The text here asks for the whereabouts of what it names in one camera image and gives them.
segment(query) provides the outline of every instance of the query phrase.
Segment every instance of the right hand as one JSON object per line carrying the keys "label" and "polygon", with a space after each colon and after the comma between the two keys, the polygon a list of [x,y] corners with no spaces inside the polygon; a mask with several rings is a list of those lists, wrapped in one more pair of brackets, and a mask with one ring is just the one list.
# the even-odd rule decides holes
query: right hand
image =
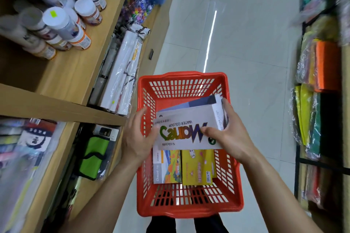
{"label": "right hand", "polygon": [[249,159],[256,155],[256,153],[259,153],[259,151],[253,144],[242,120],[234,111],[229,101],[223,98],[222,103],[229,117],[227,127],[223,131],[212,127],[202,127],[201,131],[207,137],[216,139],[222,148],[240,163],[248,163]]}

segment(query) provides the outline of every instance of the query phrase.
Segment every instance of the green pouch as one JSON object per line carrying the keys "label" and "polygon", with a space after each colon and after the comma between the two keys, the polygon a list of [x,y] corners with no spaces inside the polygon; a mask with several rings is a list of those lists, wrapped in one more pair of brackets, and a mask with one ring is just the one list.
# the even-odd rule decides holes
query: green pouch
{"label": "green pouch", "polygon": [[89,139],[79,168],[79,176],[93,181],[96,179],[100,165],[105,158],[109,141],[108,138],[96,136]]}

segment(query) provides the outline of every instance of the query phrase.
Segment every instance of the forearm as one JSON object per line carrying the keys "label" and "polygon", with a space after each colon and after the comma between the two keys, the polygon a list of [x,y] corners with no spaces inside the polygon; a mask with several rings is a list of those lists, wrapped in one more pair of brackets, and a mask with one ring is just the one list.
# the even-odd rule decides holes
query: forearm
{"label": "forearm", "polygon": [[61,232],[112,232],[138,164],[121,161],[77,217]]}
{"label": "forearm", "polygon": [[260,152],[243,166],[269,232],[321,232]]}

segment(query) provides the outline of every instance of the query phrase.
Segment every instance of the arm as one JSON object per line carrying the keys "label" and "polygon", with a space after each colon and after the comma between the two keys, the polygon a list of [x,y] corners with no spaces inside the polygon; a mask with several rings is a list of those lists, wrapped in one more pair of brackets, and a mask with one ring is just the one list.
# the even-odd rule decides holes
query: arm
{"label": "arm", "polygon": [[269,232],[322,232],[299,205],[277,171],[254,146],[241,119],[223,99],[229,117],[224,131],[203,127],[202,132],[221,146],[244,167]]}
{"label": "arm", "polygon": [[141,117],[146,110],[144,107],[131,116],[124,128],[120,163],[77,217],[60,232],[113,232],[129,186],[138,167],[149,156],[158,134],[156,127],[147,138],[141,134]]}

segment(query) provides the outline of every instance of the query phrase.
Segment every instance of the plastic shopping basket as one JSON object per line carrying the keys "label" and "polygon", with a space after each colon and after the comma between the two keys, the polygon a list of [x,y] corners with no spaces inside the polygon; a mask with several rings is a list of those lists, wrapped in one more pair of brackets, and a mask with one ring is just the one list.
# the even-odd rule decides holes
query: plastic shopping basket
{"label": "plastic shopping basket", "polygon": [[[141,131],[147,136],[156,111],[200,97],[220,94],[230,100],[225,73],[170,72],[142,76],[138,82],[138,110],[148,106]],[[214,150],[217,178],[213,185],[153,184],[152,153],[137,171],[137,211],[141,216],[208,217],[243,208],[239,163],[225,150]]]}

